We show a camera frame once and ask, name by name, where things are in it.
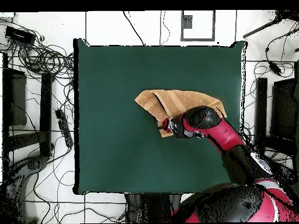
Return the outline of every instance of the towel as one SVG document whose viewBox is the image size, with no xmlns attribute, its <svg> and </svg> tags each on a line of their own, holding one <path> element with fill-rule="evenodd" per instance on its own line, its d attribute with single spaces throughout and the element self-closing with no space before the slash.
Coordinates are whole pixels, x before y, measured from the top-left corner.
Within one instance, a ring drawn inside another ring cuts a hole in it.
<svg viewBox="0 0 299 224">
<path fill-rule="evenodd" d="M 145 90 L 136 97 L 135 101 L 156 118 L 159 127 L 164 119 L 173 118 L 198 106 L 212 107 L 221 118 L 227 117 L 220 100 L 195 91 Z M 162 129 L 160 133 L 163 138 L 173 135 Z"/>
</svg>

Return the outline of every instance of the electronic device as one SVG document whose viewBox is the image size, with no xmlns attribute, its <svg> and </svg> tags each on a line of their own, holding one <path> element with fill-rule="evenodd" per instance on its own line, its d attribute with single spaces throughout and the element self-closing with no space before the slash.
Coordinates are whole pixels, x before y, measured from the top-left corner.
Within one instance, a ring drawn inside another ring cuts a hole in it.
<svg viewBox="0 0 299 224">
<path fill-rule="evenodd" d="M 297 101 L 294 98 L 296 80 L 275 82 L 272 87 L 272 117 L 270 134 L 293 140 L 296 133 Z"/>
<path fill-rule="evenodd" d="M 10 84 L 7 85 L 9 93 L 11 94 L 11 114 L 9 118 L 9 125 L 26 125 L 27 116 L 23 110 L 26 110 L 26 83 L 27 77 L 23 71 L 15 69 L 7 70 Z"/>
<path fill-rule="evenodd" d="M 14 29 L 13 27 L 7 26 L 5 32 L 5 38 L 11 39 L 18 43 L 28 44 L 32 46 L 36 39 L 36 35 L 29 33 L 27 31 Z"/>
<path fill-rule="evenodd" d="M 74 145 L 74 142 L 72 140 L 71 132 L 68 128 L 67 118 L 65 117 L 65 114 L 61 109 L 56 110 L 55 114 L 58 119 L 59 129 L 61 130 L 61 133 L 65 139 L 65 144 L 68 148 L 71 148 Z"/>
</svg>

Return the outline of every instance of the green tabletop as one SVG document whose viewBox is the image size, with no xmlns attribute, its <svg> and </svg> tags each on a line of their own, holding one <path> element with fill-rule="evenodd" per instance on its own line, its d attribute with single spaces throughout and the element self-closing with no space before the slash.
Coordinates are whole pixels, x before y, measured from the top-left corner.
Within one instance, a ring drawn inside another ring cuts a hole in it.
<svg viewBox="0 0 299 224">
<path fill-rule="evenodd" d="M 147 89 L 202 92 L 222 101 L 238 130 L 244 46 L 87 47 L 78 40 L 79 193 L 189 193 L 229 182 L 207 139 L 161 138 L 134 99 Z"/>
</svg>

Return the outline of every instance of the metal stand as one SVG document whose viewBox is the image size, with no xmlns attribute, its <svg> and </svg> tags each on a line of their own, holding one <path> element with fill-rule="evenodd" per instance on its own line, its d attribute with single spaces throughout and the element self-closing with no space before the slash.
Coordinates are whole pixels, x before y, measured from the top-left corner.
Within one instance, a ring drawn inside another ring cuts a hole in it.
<svg viewBox="0 0 299 224">
<path fill-rule="evenodd" d="M 278 18 L 275 18 L 274 20 L 272 20 L 271 22 L 268 22 L 267 24 L 253 30 L 253 31 L 250 31 L 249 33 L 247 33 L 246 35 L 243 36 L 243 38 L 247 38 L 255 33 L 258 33 L 259 31 L 262 31 L 264 29 L 266 29 L 267 27 L 270 27 L 272 25 L 275 25 L 275 24 L 278 24 L 281 20 L 278 20 Z"/>
<path fill-rule="evenodd" d="M 299 21 L 299 13 L 297 10 L 276 10 L 275 11 L 275 19 L 272 20 L 271 22 L 268 22 L 267 24 L 253 30 L 253 31 L 250 31 L 249 33 L 245 34 L 243 36 L 243 39 L 255 34 L 255 33 L 258 33 L 264 29 L 266 29 L 267 27 L 270 27 L 270 26 L 273 26 L 275 24 L 278 24 L 280 23 L 283 19 L 290 19 L 290 20 L 294 20 L 296 22 Z"/>
<path fill-rule="evenodd" d="M 9 116 L 11 109 L 12 71 L 8 68 L 8 56 L 4 54 L 3 70 L 3 116 Z M 9 118 L 3 119 L 3 182 L 0 186 L 0 221 L 6 223 L 27 223 L 25 218 L 26 184 L 31 175 L 42 171 L 47 166 L 54 145 L 51 143 L 51 73 L 41 76 L 40 131 L 9 136 Z M 13 165 L 8 163 L 9 152 L 32 144 L 40 145 L 40 154 L 25 158 Z"/>
</svg>

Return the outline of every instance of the floor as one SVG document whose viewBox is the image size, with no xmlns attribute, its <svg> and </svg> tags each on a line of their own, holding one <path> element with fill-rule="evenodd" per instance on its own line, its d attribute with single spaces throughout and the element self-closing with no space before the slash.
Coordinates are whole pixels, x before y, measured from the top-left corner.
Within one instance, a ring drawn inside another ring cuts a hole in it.
<svg viewBox="0 0 299 224">
<path fill-rule="evenodd" d="M 274 10 L 217 10 L 215 12 L 215 41 L 180 41 L 180 15 L 178 10 L 155 10 L 146 12 L 126 12 L 131 20 L 136 32 L 148 46 L 230 46 L 234 41 L 241 41 L 243 35 L 263 24 L 274 19 Z M 200 18 L 195 12 L 188 11 L 188 15 L 193 15 L 193 20 Z M 43 44 L 55 45 L 53 49 L 60 53 L 70 54 L 72 50 L 73 38 L 83 38 L 90 45 L 109 45 L 120 44 L 138 46 L 141 41 L 134 33 L 129 22 L 122 12 L 35 12 L 35 13 L 16 13 L 13 22 L 35 30 L 44 36 Z M 16 26 L 15 24 L 5 23 L 6 25 Z M 267 63 L 263 62 L 265 48 L 274 38 L 287 33 L 294 22 L 284 21 L 266 30 L 254 34 L 246 39 L 248 48 L 246 51 L 246 95 L 253 91 L 256 76 L 260 76 L 269 70 Z M 4 37 L 4 26 L 0 25 L 0 43 L 6 44 Z M 276 40 L 270 45 L 268 52 L 269 59 L 272 61 L 292 62 L 299 59 L 299 52 L 294 50 L 299 47 L 297 34 L 288 36 L 285 46 L 285 38 Z M 10 62 L 15 69 L 24 70 L 18 67 L 20 61 L 15 56 Z M 285 76 L 293 77 L 292 70 L 286 68 Z M 271 96 L 274 81 L 282 80 L 273 72 L 263 75 L 268 78 L 268 95 Z M 69 79 L 59 79 L 53 84 L 53 109 L 57 109 L 65 102 L 63 92 L 64 85 L 69 83 Z M 37 130 L 39 130 L 39 105 L 40 97 L 36 94 L 40 92 L 40 83 L 36 79 L 28 76 L 27 80 L 27 105 L 26 111 Z M 250 94 L 245 98 L 245 126 L 254 131 L 254 97 Z M 268 98 L 268 106 L 271 104 L 271 97 Z M 69 128 L 73 131 L 74 125 L 71 114 L 71 106 L 66 110 L 68 114 Z M 269 131 L 270 114 L 267 116 L 267 129 Z M 63 155 L 67 151 L 64 139 L 61 136 L 57 120 L 53 111 L 53 132 L 52 140 L 55 142 L 55 158 Z M 30 121 L 26 126 L 17 126 L 11 129 L 11 135 L 33 131 Z M 10 159 L 14 162 L 23 159 L 31 151 L 37 149 L 37 145 L 19 149 L 11 152 Z M 26 189 L 26 209 L 29 217 L 37 216 L 39 222 L 44 218 L 49 206 L 38 199 L 33 193 L 33 185 L 37 176 L 31 177 Z M 43 223 L 109 223 L 105 216 L 118 218 L 125 209 L 125 199 L 123 194 L 111 193 L 89 193 L 87 195 L 74 195 L 72 185 L 74 183 L 74 150 L 61 159 L 52 162 L 40 174 L 37 182 L 36 193 L 50 203 L 50 211 Z"/>
</svg>

